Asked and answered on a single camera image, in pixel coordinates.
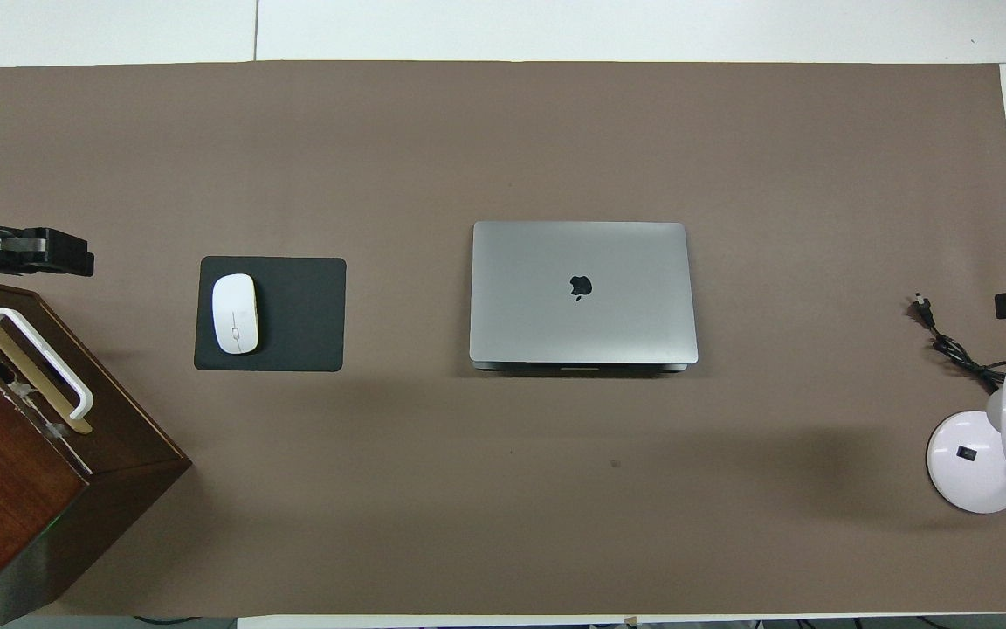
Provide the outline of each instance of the wooden box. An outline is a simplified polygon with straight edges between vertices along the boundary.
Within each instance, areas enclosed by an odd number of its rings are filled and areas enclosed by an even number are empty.
[[[2,625],[63,593],[190,462],[38,295],[0,286],[0,308]]]

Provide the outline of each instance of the black mouse pad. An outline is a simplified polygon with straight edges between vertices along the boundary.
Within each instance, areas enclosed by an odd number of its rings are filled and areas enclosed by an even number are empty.
[[[259,346],[247,354],[228,354],[215,341],[212,287],[231,274],[255,280]],[[340,370],[346,278],[339,258],[204,258],[193,363],[203,370]]]

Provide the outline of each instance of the handle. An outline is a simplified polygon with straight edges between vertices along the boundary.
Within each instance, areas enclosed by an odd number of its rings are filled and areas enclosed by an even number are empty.
[[[4,317],[11,319],[15,323],[17,329],[21,330],[21,334],[25,335],[25,339],[33,343],[33,347],[36,347],[36,350],[40,351],[44,359],[49,362],[49,365],[60,374],[60,377],[64,378],[64,381],[68,382],[68,386],[71,386],[72,390],[76,391],[80,401],[76,404],[75,409],[72,409],[71,414],[68,414],[68,417],[72,420],[82,419],[92,410],[92,403],[96,402],[96,398],[92,397],[92,389],[89,389],[87,383],[83,383],[79,375],[76,375],[76,371],[72,371],[72,367],[64,363],[63,359],[60,358],[60,354],[57,354],[52,347],[49,347],[49,343],[45,342],[38,331],[33,329],[33,326],[25,320],[21,312],[17,312],[11,308],[0,308],[0,321]]]

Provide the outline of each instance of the laptop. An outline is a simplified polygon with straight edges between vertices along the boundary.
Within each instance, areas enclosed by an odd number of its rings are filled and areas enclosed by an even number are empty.
[[[698,361],[685,227],[476,222],[468,345],[480,369],[685,369]]]

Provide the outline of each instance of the white mouse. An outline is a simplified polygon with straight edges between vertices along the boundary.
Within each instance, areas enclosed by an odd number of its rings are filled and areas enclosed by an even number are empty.
[[[215,342],[228,354],[246,354],[259,347],[259,312],[250,275],[224,275],[212,286]]]

